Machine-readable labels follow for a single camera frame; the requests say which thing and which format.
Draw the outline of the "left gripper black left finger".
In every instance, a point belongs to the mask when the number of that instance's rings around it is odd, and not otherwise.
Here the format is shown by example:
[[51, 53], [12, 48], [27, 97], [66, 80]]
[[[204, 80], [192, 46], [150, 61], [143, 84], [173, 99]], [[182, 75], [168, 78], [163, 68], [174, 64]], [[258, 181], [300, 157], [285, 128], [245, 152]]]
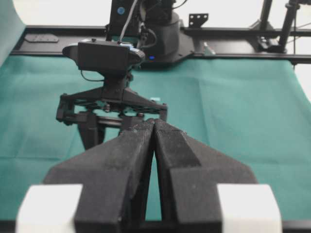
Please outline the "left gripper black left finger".
[[78, 233], [121, 233], [145, 219], [154, 145], [153, 119], [53, 166], [45, 184], [83, 186]]

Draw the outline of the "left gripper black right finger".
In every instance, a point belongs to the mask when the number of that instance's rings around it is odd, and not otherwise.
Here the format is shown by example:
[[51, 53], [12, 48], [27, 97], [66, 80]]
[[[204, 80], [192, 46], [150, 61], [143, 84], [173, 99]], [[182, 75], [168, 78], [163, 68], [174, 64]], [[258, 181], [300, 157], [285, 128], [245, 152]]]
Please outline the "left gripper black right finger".
[[219, 223], [216, 185], [256, 184], [251, 168], [162, 120], [154, 125], [161, 213], [177, 223]]

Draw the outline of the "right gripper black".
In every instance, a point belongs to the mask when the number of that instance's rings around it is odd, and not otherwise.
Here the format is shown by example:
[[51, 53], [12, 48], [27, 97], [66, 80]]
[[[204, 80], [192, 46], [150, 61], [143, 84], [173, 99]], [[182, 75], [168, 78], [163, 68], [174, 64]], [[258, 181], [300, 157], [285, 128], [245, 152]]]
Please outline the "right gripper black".
[[[66, 125], [78, 123], [78, 131], [88, 150], [104, 141], [105, 128], [98, 121], [94, 110], [116, 112], [124, 116], [127, 112], [138, 114], [158, 114], [163, 121], [167, 120], [168, 107], [140, 96], [129, 87], [133, 75], [129, 72], [125, 76], [107, 75], [102, 87], [83, 91], [71, 95], [63, 94], [56, 111], [56, 119]], [[75, 106], [82, 106], [87, 112], [74, 112]], [[148, 129], [144, 118], [139, 116], [124, 116], [118, 136], [125, 132], [137, 133]]]

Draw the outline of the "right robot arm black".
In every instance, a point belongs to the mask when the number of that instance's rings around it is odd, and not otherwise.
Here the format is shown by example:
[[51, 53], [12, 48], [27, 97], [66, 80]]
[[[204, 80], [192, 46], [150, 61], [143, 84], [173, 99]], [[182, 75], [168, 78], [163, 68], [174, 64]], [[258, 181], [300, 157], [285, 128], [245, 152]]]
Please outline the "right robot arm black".
[[142, 122], [145, 114], [167, 119], [168, 107], [133, 91], [132, 69], [167, 66], [194, 53], [191, 38], [181, 32], [172, 0], [115, 0], [105, 39], [85, 39], [63, 48], [79, 70], [102, 75], [95, 89], [63, 94], [56, 119], [76, 124], [85, 149], [104, 140], [106, 128], [120, 131]]

